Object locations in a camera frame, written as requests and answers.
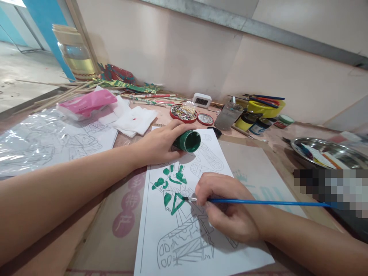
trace paint jar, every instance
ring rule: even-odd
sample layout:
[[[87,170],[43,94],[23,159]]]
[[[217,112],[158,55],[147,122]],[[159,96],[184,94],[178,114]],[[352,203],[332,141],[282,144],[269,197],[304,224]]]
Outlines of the paint jar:
[[[290,118],[289,116],[286,115],[280,115],[279,116],[279,120],[277,120],[276,123],[274,123],[274,125],[278,128],[286,128],[287,126],[291,125],[292,123],[294,123],[295,121]]]
[[[247,131],[259,117],[262,117],[262,113],[243,113],[235,123],[235,126],[243,131]]]
[[[271,124],[274,124],[279,120],[279,117],[268,118],[268,120],[271,122]]]
[[[272,126],[271,122],[266,118],[257,118],[254,125],[249,128],[249,131],[255,135],[260,135],[265,132],[267,128]]]
[[[58,40],[57,45],[65,63],[69,66],[78,81],[91,81],[97,78],[97,70],[90,52],[84,45],[81,34],[69,26],[53,24],[53,32]]]
[[[233,102],[227,102],[215,121],[215,127],[220,130],[229,130],[243,112],[243,107]]]
[[[195,152],[200,146],[200,135],[194,130],[188,130],[176,138],[173,145],[183,151]]]

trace digital clock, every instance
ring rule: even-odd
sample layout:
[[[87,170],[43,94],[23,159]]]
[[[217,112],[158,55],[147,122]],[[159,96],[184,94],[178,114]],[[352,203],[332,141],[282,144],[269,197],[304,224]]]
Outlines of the digital clock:
[[[212,102],[212,98],[205,94],[195,93],[193,97],[193,102],[199,107],[208,108]]]

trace concrete floor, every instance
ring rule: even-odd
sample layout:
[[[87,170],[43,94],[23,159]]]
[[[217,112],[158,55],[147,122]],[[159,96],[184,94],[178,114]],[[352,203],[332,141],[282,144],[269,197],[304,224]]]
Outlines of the concrete floor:
[[[16,79],[67,83],[62,76],[65,74],[51,53],[22,54],[14,45],[0,41],[0,112],[57,88]]]

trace pink tissue package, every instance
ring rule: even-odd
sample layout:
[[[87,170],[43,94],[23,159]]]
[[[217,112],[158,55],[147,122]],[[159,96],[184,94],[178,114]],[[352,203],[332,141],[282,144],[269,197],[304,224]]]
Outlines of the pink tissue package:
[[[58,106],[64,107],[72,113],[81,115],[84,118],[89,118],[92,111],[101,109],[105,105],[112,104],[114,102],[117,102],[116,97],[107,89],[103,89],[60,103]]]

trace yellow paint jar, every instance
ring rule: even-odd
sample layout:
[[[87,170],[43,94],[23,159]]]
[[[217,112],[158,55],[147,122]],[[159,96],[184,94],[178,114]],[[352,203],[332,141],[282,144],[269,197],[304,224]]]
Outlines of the yellow paint jar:
[[[249,114],[244,113],[240,116],[240,118],[235,123],[237,128],[240,128],[243,131],[247,131],[256,121],[257,117],[262,116],[262,114]]]
[[[248,104],[248,112],[251,113],[263,113],[264,118],[273,118],[276,117],[280,111],[284,108],[286,105],[283,100],[277,100],[280,105],[279,108],[273,108],[271,106],[255,102],[255,101],[249,101]]]

